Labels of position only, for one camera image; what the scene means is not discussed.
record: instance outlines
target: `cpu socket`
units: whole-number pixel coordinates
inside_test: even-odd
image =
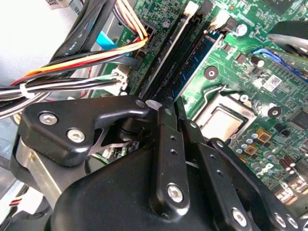
[[[195,117],[203,136],[207,139],[219,138],[234,142],[257,118],[251,109],[251,102],[239,101],[239,94],[223,96],[219,92],[215,98]]]

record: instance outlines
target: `cable tie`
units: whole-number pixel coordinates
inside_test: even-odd
[[[32,99],[35,96],[34,93],[30,93],[30,92],[27,91],[25,83],[20,84],[19,89],[20,89],[22,96],[25,96],[28,99]]]

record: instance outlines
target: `metal bracket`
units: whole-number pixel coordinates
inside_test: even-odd
[[[199,127],[180,121],[187,159],[196,160],[216,226],[220,231],[251,231],[252,225],[215,149],[205,144]]]
[[[212,138],[208,145],[223,160],[233,184],[247,194],[254,222],[263,231],[302,230],[296,218],[282,205],[260,179],[236,156],[223,141]]]
[[[183,137],[177,131],[174,110],[160,107],[157,123],[150,205],[161,218],[176,221],[190,207]]]
[[[24,110],[18,134],[26,146],[58,164],[77,166],[93,146],[95,129],[148,112],[135,96],[35,103]]]
[[[16,150],[16,159],[29,170],[52,208],[68,186],[86,175],[84,165],[63,167],[27,147],[21,139]]]

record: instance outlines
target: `yellow wire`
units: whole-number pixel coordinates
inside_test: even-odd
[[[119,48],[114,49],[112,51],[106,51],[104,53],[89,55],[87,57],[74,59],[74,60],[63,62],[63,63],[60,63],[60,64],[41,67],[39,69],[32,70],[32,71],[28,72],[26,75],[24,75],[24,77],[36,74],[38,72],[50,71],[50,70],[53,70],[53,69],[63,68],[63,67],[78,64],[78,63],[81,63],[81,62],[87,62],[87,61],[91,61],[91,60],[104,59],[104,58],[116,56],[116,55],[123,54],[123,53],[126,53],[126,52],[131,52],[131,51],[134,51],[134,50],[137,50],[137,49],[143,47],[148,40],[148,38],[147,38],[148,35],[147,35],[146,30],[144,29],[143,25],[141,24],[140,20],[138,19],[138,17],[134,13],[134,10],[130,6],[130,4],[127,2],[127,0],[118,0],[117,3],[118,3],[118,7],[121,10],[121,12],[123,12],[128,17],[129,21],[131,21],[131,23],[136,28],[141,41],[135,42],[133,44],[125,45],[123,47],[119,47]]]
[[[50,70],[53,70],[53,69],[58,69],[58,68],[74,65],[74,64],[77,64],[77,63],[81,63],[81,62],[86,62],[86,61],[95,60],[95,59],[103,59],[103,58],[116,56],[116,55],[119,55],[119,54],[122,54],[122,53],[131,52],[131,51],[134,51],[134,50],[137,50],[137,49],[143,47],[147,40],[148,40],[148,38],[145,38],[142,41],[136,42],[134,44],[126,45],[124,47],[121,47],[121,48],[113,50],[113,51],[106,51],[106,52],[101,53],[101,54],[89,55],[87,57],[74,59],[74,60],[63,62],[63,63],[60,63],[60,64],[55,64],[55,65],[51,65],[51,66],[42,67],[42,68],[39,68],[39,69],[36,69],[36,70],[32,70],[32,71],[28,72],[26,75],[24,75],[24,77],[33,75],[37,72],[50,71]]]

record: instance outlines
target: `green circuit board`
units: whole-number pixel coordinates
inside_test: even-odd
[[[200,6],[203,3],[203,0],[192,1]],[[257,118],[231,145],[231,148],[234,148],[249,130],[263,128],[271,135],[267,146],[254,143],[257,148],[257,158],[240,155],[253,170],[252,163],[258,162],[261,167],[264,167],[269,162],[263,155],[265,151],[272,151],[275,154],[276,160],[271,162],[274,165],[273,168],[263,175],[259,175],[261,180],[272,190],[289,177],[289,174],[279,165],[278,159],[286,154],[290,155],[295,161],[305,157],[302,148],[308,145],[308,130],[299,129],[291,123],[291,120],[300,110],[308,109],[308,85],[269,59],[265,59],[265,65],[261,69],[261,77],[260,74],[253,74],[254,67],[249,63],[249,59],[252,56],[251,51],[257,48],[269,47],[281,50],[268,39],[268,32],[280,21],[308,20],[308,1],[282,0],[279,3],[276,0],[210,1],[213,8],[208,15],[204,16],[204,21],[210,21],[220,10],[225,10],[237,20],[238,25],[245,24],[248,31],[241,37],[232,32],[229,33],[201,63],[197,73],[192,76],[192,81],[182,94],[186,112],[189,118],[193,118],[205,103],[204,93],[216,86],[228,85],[229,88],[248,95]],[[132,70],[128,75],[131,94],[136,92],[141,81],[147,77],[145,75],[152,61],[161,51],[164,40],[187,2],[186,0],[136,1],[134,11],[144,25],[153,29],[153,36],[146,47],[141,49],[144,58],[140,68]],[[187,40],[193,41],[201,28],[202,25],[197,27]],[[124,29],[118,45],[130,43],[133,38],[132,34]],[[242,62],[237,61],[239,55],[244,56]],[[215,80],[207,80],[204,76],[205,69],[209,66],[215,66],[219,71]],[[263,86],[271,76],[278,77],[280,82],[269,90]],[[214,96],[215,94],[210,94],[209,101]],[[270,104],[275,104],[281,108],[282,114],[278,118],[269,118],[264,115],[264,108],[267,108]],[[274,128],[278,123],[288,129],[290,132],[288,137],[282,136]]]

